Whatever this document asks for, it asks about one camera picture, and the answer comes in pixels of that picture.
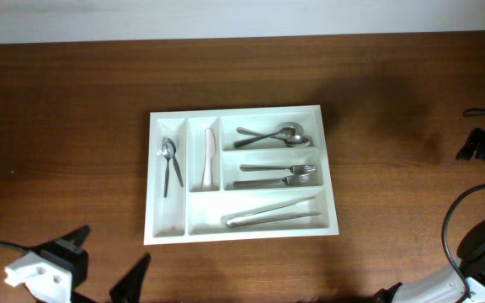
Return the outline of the metal fork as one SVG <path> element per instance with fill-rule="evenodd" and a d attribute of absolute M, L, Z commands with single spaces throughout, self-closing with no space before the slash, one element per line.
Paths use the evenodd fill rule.
<path fill-rule="evenodd" d="M 257 172 L 257 171 L 288 171 L 294 175 L 311 174 L 317 171 L 317 166 L 314 164 L 301 164 L 293 166 L 256 166 L 256 165 L 240 165 L 239 169 L 243 172 Z"/>
<path fill-rule="evenodd" d="M 280 184 L 285 186 L 299 186 L 305 183 L 310 183 L 314 177 L 311 174 L 290 175 L 283 178 L 268 178 L 249 181 L 235 181 L 232 183 L 235 189 L 252 189 L 273 184 Z"/>

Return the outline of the small metal teaspoon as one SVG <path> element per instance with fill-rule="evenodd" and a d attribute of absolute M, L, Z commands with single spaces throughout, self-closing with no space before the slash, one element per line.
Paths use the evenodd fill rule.
<path fill-rule="evenodd" d="M 179 166 L 179 162 L 177 160 L 177 157 L 176 157 L 176 151 L 177 151 L 177 148 L 175 146 L 175 143 L 174 141 L 167 137 L 166 138 L 166 142 L 172 147 L 173 149 L 173 156 L 172 156 L 172 159 L 173 159 L 173 166 L 174 166 L 174 170 L 176 172 L 176 175 L 177 175 L 177 178 L 178 178 L 178 181 L 179 181 L 179 185 L 181 187 L 184 186 L 184 181 L 183 181 L 183 175 L 182 175 L 182 172 L 181 172 L 181 169 L 180 169 L 180 166 Z"/>
<path fill-rule="evenodd" d="M 166 160 L 166 167 L 165 167 L 165 173 L 164 173 L 164 186 L 163 186 L 163 197 L 166 198 L 168 196 L 168 186 L 169 186 L 169 179 L 170 179 L 169 163 L 173 158 L 173 147 L 168 141 L 165 141 L 163 143 L 162 155 Z"/>

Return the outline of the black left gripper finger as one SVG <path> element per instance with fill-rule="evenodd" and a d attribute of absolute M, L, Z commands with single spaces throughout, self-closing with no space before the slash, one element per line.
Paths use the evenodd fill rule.
<path fill-rule="evenodd" d="M 134 267 L 109 291 L 112 303 L 139 303 L 151 254 L 146 253 Z"/>
<path fill-rule="evenodd" d="M 59 244 L 67 248 L 81 248 L 90 234 L 89 225 L 78 227 L 59 238 Z"/>

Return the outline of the pink plastic knife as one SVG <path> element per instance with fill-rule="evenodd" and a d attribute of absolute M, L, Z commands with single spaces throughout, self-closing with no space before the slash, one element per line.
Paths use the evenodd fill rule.
<path fill-rule="evenodd" d="M 205 130 L 205 165 L 202 178 L 202 189 L 208 191 L 213 186 L 213 157 L 216 154 L 216 139 L 211 128 Z"/>

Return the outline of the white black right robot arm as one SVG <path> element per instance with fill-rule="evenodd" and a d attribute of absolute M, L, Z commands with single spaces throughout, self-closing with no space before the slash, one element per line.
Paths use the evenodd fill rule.
<path fill-rule="evenodd" d="M 485 161 L 485 130 L 476 128 L 458 151 L 458 160 L 472 157 Z M 469 195 L 485 190 L 485 184 L 472 187 L 456 198 L 441 227 L 441 244 L 449 265 L 416 283 L 398 283 L 381 289 L 370 299 L 380 303 L 485 302 L 485 220 L 462 239 L 456 258 L 450 254 L 447 231 L 454 210 Z"/>

